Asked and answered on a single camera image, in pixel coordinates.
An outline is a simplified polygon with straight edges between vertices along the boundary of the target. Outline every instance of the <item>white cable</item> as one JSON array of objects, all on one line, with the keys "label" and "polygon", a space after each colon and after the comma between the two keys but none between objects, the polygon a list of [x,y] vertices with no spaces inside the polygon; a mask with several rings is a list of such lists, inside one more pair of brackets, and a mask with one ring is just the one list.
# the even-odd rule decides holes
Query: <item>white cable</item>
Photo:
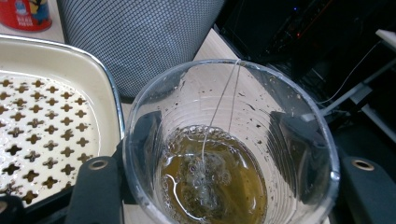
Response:
[{"label": "white cable", "polygon": [[332,100],[332,98],[334,98],[338,92],[343,89],[344,85],[347,83],[347,80],[349,79],[350,75],[353,74],[353,72],[356,70],[356,68],[358,68],[358,66],[361,64],[361,62],[363,62],[363,60],[367,57],[367,55],[369,55],[369,53],[371,51],[373,51],[373,49],[379,44],[381,43],[381,41],[378,41],[376,44],[373,45],[373,47],[364,55],[364,57],[358,62],[358,64],[356,64],[356,66],[352,69],[352,71],[350,71],[349,75],[347,75],[346,79],[344,80],[343,84],[340,86],[340,88],[338,89],[338,91],[335,92],[335,94],[328,100],[322,101],[322,102],[315,102],[317,105],[322,105],[324,103],[329,102],[330,100]]}]

